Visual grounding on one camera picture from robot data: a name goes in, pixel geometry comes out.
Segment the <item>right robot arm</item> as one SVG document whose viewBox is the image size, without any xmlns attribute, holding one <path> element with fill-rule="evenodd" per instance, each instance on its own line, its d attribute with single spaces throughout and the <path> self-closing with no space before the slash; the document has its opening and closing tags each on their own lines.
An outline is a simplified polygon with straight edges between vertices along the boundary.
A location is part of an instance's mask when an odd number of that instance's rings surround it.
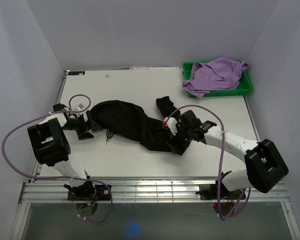
<svg viewBox="0 0 300 240">
<path fill-rule="evenodd" d="M 250 188 L 266 194 L 289 173 L 279 150 L 269 139 L 249 140 L 225 132 L 212 121 L 201 122 L 191 110 L 178 119 L 166 117 L 162 124 L 171 132 L 167 145 L 174 154 L 182 155 L 186 144 L 196 141 L 219 148 L 245 164 L 244 169 L 221 173 L 216 180 L 215 191 L 222 199 Z"/>
</svg>

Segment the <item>black trousers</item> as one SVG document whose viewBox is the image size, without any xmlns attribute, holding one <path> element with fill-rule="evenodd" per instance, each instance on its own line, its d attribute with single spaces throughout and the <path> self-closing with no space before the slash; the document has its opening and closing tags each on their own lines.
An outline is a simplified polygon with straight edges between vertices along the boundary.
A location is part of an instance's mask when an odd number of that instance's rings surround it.
<svg viewBox="0 0 300 240">
<path fill-rule="evenodd" d="M 139 142 L 150 151 L 171 152 L 166 142 L 172 142 L 163 121 L 146 115 L 142 107 L 130 102 L 108 100 L 90 110 L 92 118 L 110 132 Z"/>
</svg>

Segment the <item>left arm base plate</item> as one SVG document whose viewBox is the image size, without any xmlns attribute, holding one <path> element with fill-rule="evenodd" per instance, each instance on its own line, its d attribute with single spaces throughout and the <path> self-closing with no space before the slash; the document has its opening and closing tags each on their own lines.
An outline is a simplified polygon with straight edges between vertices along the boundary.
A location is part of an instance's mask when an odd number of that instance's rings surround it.
<svg viewBox="0 0 300 240">
<path fill-rule="evenodd" d="M 70 190 L 68 191 L 66 199 L 68 201 L 110 201 L 110 191 L 104 185 L 95 185 L 94 190 L 75 195 Z"/>
</svg>

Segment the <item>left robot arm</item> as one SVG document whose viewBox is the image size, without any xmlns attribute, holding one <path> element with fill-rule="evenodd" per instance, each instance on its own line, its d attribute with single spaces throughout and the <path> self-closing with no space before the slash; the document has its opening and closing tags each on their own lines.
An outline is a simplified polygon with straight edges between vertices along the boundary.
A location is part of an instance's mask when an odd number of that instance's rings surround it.
<svg viewBox="0 0 300 240">
<path fill-rule="evenodd" d="M 85 170 L 78 170 L 71 163 L 71 148 L 64 130 L 74 131 L 79 140 L 86 140 L 94 137 L 91 131 L 103 128 L 92 119 L 89 111 L 86 114 L 67 113 L 68 108 L 61 103 L 55 104 L 53 110 L 57 113 L 27 128 L 34 156 L 41 165 L 54 168 L 64 177 L 69 176 L 69 184 L 64 187 L 75 197 L 93 199 L 97 195 L 96 187 Z"/>
</svg>

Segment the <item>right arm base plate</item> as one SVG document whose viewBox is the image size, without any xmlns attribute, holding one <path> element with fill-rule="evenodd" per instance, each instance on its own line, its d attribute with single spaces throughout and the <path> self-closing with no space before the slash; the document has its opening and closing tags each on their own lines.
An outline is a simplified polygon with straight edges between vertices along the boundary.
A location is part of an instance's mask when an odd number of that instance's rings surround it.
<svg viewBox="0 0 300 240">
<path fill-rule="evenodd" d="M 201 200 L 217 200 L 217 190 L 218 186 L 216 183 L 200 184 L 199 190 L 195 194 L 199 195 Z M 237 200 L 241 193 L 241 190 L 228 191 L 223 185 L 220 187 L 221 200 Z"/>
</svg>

